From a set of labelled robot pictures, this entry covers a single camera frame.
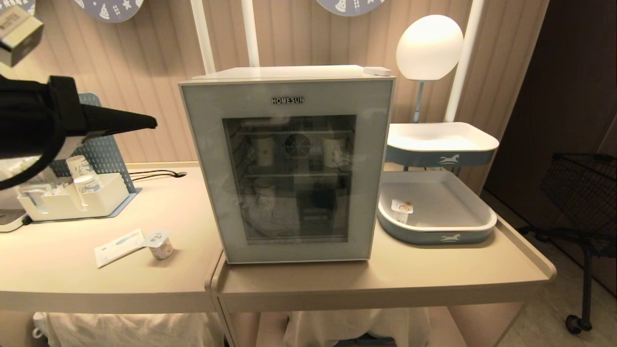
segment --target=white pole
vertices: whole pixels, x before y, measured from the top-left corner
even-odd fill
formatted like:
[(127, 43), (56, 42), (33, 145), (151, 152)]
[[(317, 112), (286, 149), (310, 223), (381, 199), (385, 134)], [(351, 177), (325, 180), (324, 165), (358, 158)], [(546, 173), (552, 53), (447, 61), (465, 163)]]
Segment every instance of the white pole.
[(257, 47), (257, 29), (255, 28), (253, 0), (242, 0), (242, 16), (244, 17), (246, 48), (249, 50), (249, 66), (259, 67), (259, 48)]
[(448, 108), (445, 110), (444, 122), (454, 122), (454, 118), (457, 116), (458, 103), (461, 99), (461, 93), (463, 93), (463, 85), (465, 84), (465, 77), (469, 70), (473, 46), (478, 36), (478, 27), (482, 19), (483, 9), (484, 0), (472, 0), (469, 19), (467, 21), (467, 29), (465, 30), (463, 51), (461, 52), (461, 59), (458, 61), (457, 73), (454, 75), (452, 91), (450, 92), (450, 99), (448, 100)]
[(191, 8), (193, 9), (193, 20), (197, 29), (197, 39), (199, 40), (199, 48), (201, 49), (201, 59), (204, 61), (205, 74), (209, 75), (217, 71), (214, 66), (214, 57), (212, 55), (212, 45), (210, 44), (210, 35), (208, 34), (208, 24), (205, 21), (204, 3), (202, 0), (191, 0)]

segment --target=white globe lamp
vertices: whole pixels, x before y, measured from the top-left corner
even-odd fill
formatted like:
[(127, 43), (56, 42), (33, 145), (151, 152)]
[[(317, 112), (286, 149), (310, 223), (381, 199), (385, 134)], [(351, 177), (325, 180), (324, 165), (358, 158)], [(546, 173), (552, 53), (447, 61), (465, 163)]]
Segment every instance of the white globe lamp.
[(396, 64), (408, 80), (420, 81), (413, 122), (420, 118), (420, 101), (425, 81), (446, 76), (463, 51), (463, 32), (444, 15), (428, 15), (411, 24), (400, 37)]

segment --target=fridge fan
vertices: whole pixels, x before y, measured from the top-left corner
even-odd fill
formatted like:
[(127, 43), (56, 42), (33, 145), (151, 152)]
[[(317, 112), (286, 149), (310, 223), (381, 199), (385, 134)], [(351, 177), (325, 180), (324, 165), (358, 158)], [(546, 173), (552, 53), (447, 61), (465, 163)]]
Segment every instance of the fridge fan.
[(293, 134), (285, 139), (285, 151), (292, 157), (304, 157), (309, 154), (311, 142), (302, 134)]

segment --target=black wire basket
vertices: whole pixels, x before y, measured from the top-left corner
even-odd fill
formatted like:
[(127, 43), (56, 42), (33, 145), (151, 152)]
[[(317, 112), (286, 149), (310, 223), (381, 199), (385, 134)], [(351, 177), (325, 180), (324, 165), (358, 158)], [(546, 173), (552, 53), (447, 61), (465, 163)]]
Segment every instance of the black wire basket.
[(596, 256), (616, 256), (616, 177), (615, 157), (556, 153), (542, 181), (542, 191), (574, 225), (570, 238)]

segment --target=mini fridge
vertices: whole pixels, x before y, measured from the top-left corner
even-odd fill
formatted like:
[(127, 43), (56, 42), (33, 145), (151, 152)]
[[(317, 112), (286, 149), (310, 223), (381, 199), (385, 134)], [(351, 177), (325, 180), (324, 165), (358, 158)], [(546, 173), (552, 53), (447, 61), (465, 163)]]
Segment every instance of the mini fridge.
[(334, 65), (180, 83), (230, 264), (370, 257), (394, 79)]

